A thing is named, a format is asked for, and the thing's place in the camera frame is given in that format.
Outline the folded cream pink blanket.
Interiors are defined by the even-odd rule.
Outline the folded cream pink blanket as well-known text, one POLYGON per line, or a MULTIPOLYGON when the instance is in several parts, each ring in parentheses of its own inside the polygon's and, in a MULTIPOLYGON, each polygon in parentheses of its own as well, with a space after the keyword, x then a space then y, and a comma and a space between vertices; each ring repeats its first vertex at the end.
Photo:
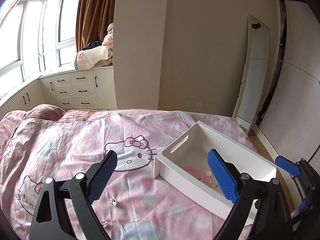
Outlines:
POLYGON ((76 70, 89 70, 113 64, 113 25, 114 23, 109 24, 103 41, 90 42, 77 53, 74 62, 76 70))

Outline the small silver heart charm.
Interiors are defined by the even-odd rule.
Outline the small silver heart charm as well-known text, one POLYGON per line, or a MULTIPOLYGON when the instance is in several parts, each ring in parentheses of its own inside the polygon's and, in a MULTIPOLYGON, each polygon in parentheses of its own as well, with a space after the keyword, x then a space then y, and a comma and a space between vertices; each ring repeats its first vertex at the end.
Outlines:
POLYGON ((107 227, 107 221, 102 220, 100 223, 103 226, 103 228, 107 227))

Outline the white window cabinet drawers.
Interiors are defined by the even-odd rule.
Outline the white window cabinet drawers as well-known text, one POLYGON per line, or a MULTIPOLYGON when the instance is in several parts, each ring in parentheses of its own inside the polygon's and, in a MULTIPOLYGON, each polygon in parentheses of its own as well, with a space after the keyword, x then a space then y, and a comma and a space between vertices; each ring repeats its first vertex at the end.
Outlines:
POLYGON ((113 67, 70 70, 24 82, 1 99, 1 118, 10 111, 29 111, 45 103, 65 111, 116 109, 113 67))

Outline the white storage box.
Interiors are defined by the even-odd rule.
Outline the white storage box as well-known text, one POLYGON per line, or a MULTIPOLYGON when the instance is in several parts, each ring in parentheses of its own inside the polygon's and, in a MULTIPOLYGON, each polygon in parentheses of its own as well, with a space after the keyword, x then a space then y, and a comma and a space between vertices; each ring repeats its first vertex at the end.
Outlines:
POLYGON ((276 177, 273 163, 200 121, 155 156, 153 176, 161 176, 197 204, 226 219, 233 203, 214 176, 217 168, 208 165, 212 149, 255 180, 268 182, 276 177))

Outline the white wall socket pair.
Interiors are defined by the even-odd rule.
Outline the white wall socket pair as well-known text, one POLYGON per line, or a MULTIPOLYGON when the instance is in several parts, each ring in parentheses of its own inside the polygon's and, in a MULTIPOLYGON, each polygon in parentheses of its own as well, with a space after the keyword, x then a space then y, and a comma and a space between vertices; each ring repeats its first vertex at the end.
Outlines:
POLYGON ((202 107, 203 99, 188 99, 186 103, 187 107, 202 107))

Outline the pink Hello Kitty duvet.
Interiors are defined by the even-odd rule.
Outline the pink Hello Kitty duvet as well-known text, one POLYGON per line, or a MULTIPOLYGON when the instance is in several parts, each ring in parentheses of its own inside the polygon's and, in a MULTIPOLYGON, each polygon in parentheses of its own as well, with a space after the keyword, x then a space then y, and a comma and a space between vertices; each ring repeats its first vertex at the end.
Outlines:
POLYGON ((2 213, 29 239, 44 186, 85 178, 99 164, 88 195, 112 239, 213 239, 223 219, 153 176, 156 155, 196 122, 253 149, 239 124, 219 115, 52 105, 9 112, 1 119, 2 213))

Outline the standing floor mirror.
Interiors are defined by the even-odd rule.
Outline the standing floor mirror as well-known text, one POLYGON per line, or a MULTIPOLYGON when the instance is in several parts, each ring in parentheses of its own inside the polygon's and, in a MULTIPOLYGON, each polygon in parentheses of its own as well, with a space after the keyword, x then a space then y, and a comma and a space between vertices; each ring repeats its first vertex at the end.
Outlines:
POLYGON ((270 29, 248 15, 247 53, 232 117, 248 133, 253 126, 263 92, 270 47, 270 29))

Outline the pink pillow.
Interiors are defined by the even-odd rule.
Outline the pink pillow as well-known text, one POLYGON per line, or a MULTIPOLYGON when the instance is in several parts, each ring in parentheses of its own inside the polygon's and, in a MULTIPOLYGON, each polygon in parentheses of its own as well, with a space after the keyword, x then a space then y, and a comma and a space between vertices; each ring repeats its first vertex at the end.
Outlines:
POLYGON ((49 121, 58 121, 65 115, 65 113, 66 112, 60 107, 49 104, 40 104, 30 111, 27 111, 23 120, 35 118, 49 121))

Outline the silver heart earring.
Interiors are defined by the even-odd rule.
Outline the silver heart earring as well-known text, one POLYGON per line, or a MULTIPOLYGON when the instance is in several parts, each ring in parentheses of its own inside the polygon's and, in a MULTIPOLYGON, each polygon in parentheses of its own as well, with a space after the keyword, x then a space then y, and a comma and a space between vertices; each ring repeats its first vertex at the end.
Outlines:
POLYGON ((108 202, 112 205, 112 206, 116 206, 117 205, 117 200, 115 198, 108 198, 108 202))

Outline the brown curtain right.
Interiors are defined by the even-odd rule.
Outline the brown curtain right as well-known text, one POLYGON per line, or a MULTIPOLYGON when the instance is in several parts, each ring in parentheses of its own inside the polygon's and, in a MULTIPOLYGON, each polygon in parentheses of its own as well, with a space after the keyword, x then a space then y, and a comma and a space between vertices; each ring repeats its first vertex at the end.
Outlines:
POLYGON ((76 15, 75 44, 80 51, 89 42, 103 40, 114 22, 116 0, 79 0, 76 15))

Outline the window with white frame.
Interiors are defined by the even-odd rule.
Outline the window with white frame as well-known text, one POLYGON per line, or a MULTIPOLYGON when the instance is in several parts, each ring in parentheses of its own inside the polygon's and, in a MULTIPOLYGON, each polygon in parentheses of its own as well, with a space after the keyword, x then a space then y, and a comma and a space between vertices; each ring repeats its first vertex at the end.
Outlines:
POLYGON ((1 0, 1 96, 41 73, 74 69, 79 0, 1 0))

